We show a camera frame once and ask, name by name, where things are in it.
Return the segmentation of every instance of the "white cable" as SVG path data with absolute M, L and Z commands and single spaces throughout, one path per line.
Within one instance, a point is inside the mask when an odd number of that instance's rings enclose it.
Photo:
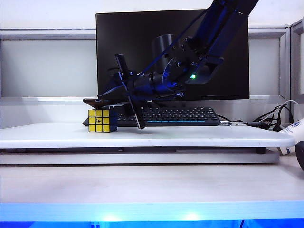
M 281 107 L 283 107 L 285 104 L 287 104 L 288 102 L 294 102 L 294 103 L 296 103 L 296 104 L 299 104 L 299 103 L 297 103 L 296 101 L 294 101 L 294 100 L 288 100 L 288 101 L 285 101 L 283 104 L 281 104 L 281 106 L 280 107 L 278 107 L 277 109 L 275 109 L 274 111 L 272 111 L 268 116 L 266 116 L 264 119 L 261 119 L 260 121 L 258 121 L 258 122 L 262 122 L 262 121 L 264 121 L 265 119 L 267 119 L 268 117 L 270 117 L 273 113 L 275 113 L 276 111 L 278 111 L 278 110 L 280 110 L 280 108 Z

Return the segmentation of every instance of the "white desk surface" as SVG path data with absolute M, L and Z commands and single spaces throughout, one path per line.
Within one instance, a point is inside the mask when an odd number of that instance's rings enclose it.
M 0 221 L 304 218 L 304 171 L 274 165 L 0 166 Z
M 38 123 L 0 130 L 0 148 L 73 148 L 131 146 L 293 146 L 292 136 L 248 126 L 119 127 L 89 133 L 81 123 Z

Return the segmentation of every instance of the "white device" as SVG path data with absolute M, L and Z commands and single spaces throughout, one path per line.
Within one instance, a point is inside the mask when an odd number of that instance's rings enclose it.
M 291 135 L 295 138 L 295 144 L 304 140 L 304 118 L 301 120 L 296 121 L 292 125 L 284 128 L 283 130 L 279 131 L 283 134 Z M 292 147 L 280 147 L 279 151 L 285 155 L 288 153 L 295 152 L 295 146 Z

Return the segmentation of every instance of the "white table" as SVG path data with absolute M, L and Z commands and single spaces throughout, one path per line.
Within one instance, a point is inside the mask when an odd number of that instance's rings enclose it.
M 81 123 L 37 123 L 0 129 L 0 148 L 75 147 L 281 147 L 292 136 L 249 126 L 119 127 L 112 133 L 89 133 Z
M 0 130 L 2 149 L 41 150 L 2 153 L 0 164 L 275 163 L 278 153 L 261 155 L 256 148 L 294 143 L 292 136 L 248 126 L 120 127 L 89 133 L 80 123 L 38 123 Z
M 273 165 L 0 167 L 0 220 L 304 218 L 304 171 Z

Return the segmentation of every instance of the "cubicle partition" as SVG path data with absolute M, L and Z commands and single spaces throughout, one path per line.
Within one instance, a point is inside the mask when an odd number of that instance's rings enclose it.
M 291 27 L 291 95 L 300 103 L 294 107 L 298 119 L 304 114 L 304 29 L 300 20 Z
M 1 30 L 0 39 L 1 128 L 85 119 L 88 106 L 82 99 L 97 95 L 94 28 L 8 29 Z M 288 100 L 289 53 L 289 27 L 250 28 L 250 99 L 201 106 L 252 121 Z

